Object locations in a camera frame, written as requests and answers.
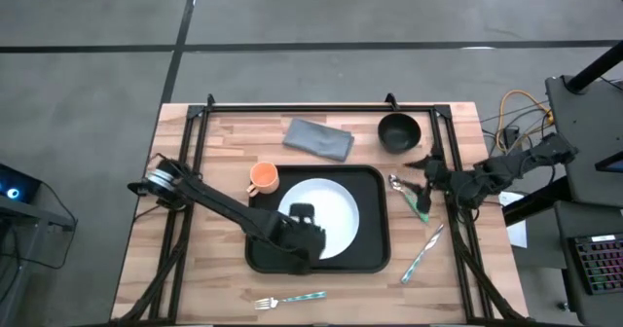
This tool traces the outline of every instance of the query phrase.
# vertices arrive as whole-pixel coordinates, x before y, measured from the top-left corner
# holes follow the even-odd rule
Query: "gray cloth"
[[[353,141],[354,137],[348,131],[293,119],[283,144],[343,162],[348,157]]]

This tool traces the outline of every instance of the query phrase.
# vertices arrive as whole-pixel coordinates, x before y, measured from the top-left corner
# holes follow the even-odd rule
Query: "black tray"
[[[249,198],[249,206],[276,211],[286,192],[301,181],[325,178],[344,186],[359,209],[359,230],[339,255],[321,260],[312,273],[376,273],[391,255],[385,202],[385,180],[369,165],[278,165],[279,188],[272,194]],[[287,273],[286,254],[247,237],[246,263],[258,273]]]

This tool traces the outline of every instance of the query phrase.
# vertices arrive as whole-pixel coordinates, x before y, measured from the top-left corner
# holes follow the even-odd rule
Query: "mug handle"
[[[246,189],[246,193],[249,194],[250,197],[255,197],[257,196],[257,194],[260,192],[260,190],[258,190],[255,185],[251,185]]]

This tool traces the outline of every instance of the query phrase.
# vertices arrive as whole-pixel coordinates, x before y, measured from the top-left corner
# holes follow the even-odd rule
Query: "orange cup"
[[[255,197],[258,193],[270,194],[279,187],[279,175],[273,163],[261,162],[253,165],[250,177],[252,185],[246,189],[250,197]]]

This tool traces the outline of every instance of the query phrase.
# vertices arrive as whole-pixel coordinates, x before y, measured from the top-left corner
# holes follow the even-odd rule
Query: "black bowl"
[[[379,139],[391,154],[400,154],[414,148],[421,138],[421,129],[413,118],[392,113],[379,123]]]

